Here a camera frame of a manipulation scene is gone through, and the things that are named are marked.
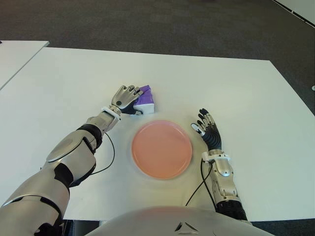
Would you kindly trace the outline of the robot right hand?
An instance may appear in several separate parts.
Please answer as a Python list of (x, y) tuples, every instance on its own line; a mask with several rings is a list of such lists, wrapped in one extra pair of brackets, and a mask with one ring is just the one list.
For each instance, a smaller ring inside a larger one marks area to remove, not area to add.
[(201, 136), (208, 151), (222, 150), (221, 136), (213, 117), (204, 108), (199, 110), (198, 117), (197, 123), (191, 124), (192, 129)]

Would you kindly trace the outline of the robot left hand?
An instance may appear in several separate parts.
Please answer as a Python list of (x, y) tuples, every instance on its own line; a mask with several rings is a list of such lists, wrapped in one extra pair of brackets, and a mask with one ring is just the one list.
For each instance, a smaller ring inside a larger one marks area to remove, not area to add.
[(118, 114), (142, 115), (143, 112), (136, 110), (133, 105), (143, 94), (139, 87), (121, 86), (112, 98), (109, 108)]

